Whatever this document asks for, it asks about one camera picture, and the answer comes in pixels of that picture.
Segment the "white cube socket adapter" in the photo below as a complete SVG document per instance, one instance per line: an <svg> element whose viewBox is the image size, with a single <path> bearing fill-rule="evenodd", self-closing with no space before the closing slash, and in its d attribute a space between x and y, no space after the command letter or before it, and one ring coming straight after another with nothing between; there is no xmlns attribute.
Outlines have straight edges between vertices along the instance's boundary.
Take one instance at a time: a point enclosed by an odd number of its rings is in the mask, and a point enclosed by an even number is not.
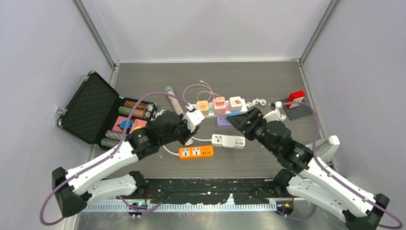
<svg viewBox="0 0 406 230"><path fill-rule="evenodd" d="M243 110L244 104L244 99L242 99L240 96L229 98L229 110L231 113L240 113Z"/></svg>

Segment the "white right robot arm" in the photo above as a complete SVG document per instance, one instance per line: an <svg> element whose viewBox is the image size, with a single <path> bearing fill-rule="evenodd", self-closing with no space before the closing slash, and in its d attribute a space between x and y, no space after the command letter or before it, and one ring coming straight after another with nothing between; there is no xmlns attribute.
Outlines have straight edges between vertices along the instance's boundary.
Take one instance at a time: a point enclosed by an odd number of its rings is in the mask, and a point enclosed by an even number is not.
<svg viewBox="0 0 406 230"><path fill-rule="evenodd" d="M275 194L303 198L336 216L349 230L377 229L388 197L366 192L343 178L310 148L292 139L283 122L267 121L257 108L227 120L246 139L257 140L283 167L274 178Z"/></svg>

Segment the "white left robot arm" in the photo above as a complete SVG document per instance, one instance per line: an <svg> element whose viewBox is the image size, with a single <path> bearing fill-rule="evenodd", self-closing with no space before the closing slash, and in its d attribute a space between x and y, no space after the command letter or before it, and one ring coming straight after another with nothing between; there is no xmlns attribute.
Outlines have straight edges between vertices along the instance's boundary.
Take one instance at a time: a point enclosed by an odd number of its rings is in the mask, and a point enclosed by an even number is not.
<svg viewBox="0 0 406 230"><path fill-rule="evenodd" d="M147 186L141 173L130 172L116 179L106 179L106 176L157 153L166 144L175 141L185 144L197 133L203 120L204 115L199 110L184 115L165 111L90 162L69 170L54 169L52 188L62 217L73 216L98 199L121 195L142 198Z"/></svg>

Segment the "pink cube socket adapter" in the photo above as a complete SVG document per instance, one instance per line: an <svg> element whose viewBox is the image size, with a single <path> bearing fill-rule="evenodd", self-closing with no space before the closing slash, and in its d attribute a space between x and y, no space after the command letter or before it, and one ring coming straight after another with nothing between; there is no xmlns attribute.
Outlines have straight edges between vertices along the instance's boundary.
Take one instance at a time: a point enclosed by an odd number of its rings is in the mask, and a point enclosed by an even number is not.
<svg viewBox="0 0 406 230"><path fill-rule="evenodd" d="M226 100L223 96L213 99L213 110L215 115L222 115L226 113Z"/></svg>

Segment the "tan cube socket adapter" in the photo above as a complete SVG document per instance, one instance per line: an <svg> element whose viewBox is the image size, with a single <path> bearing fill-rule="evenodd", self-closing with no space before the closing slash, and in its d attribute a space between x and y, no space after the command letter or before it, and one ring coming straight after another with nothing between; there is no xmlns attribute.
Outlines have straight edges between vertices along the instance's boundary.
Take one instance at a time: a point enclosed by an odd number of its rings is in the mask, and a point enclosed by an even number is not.
<svg viewBox="0 0 406 230"><path fill-rule="evenodd" d="M197 109L200 110L204 116L209 115L210 110L209 110L209 103L207 100L197 101L196 106L197 106Z"/></svg>

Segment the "pink charger with cable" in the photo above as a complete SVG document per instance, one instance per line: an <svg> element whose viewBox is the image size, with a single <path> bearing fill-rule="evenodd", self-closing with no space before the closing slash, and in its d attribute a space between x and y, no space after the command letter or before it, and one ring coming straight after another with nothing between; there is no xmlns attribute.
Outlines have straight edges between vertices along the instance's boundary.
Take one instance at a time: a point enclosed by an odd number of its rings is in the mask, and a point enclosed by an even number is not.
<svg viewBox="0 0 406 230"><path fill-rule="evenodd" d="M201 101L200 95L201 95L201 94L204 94L204 93L205 93L205 94L208 94L208 98L206 99L206 101L208 101L208 102L211 102L211 101L214 100L216 97L221 97L221 95L219 95L219 94L217 94L217 93L214 92L214 90L212 89L212 87L211 87L207 82L205 82L205 81L203 81L203 80L200 80L199 83L191 84L191 85L187 86L187 87L184 89L184 91L183 91L183 93L182 93L182 97L181 97L182 102L190 103L190 102L186 99L185 94L186 94L187 90L189 90L189 89L191 89L191 88L193 88L193 87L202 87L202 88L205 88L205 90L202 90L202 91L199 91L199 92L196 93L196 100L195 100L195 102Z"/></svg>

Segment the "white plug adapter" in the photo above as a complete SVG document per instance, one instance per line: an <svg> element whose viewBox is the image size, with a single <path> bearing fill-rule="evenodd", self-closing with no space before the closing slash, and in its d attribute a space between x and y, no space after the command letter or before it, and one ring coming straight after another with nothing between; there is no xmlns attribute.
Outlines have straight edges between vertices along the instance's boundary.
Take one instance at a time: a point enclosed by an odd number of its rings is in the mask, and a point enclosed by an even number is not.
<svg viewBox="0 0 406 230"><path fill-rule="evenodd" d="M236 145L236 137L235 136L222 136L221 144L225 148L234 148Z"/></svg>

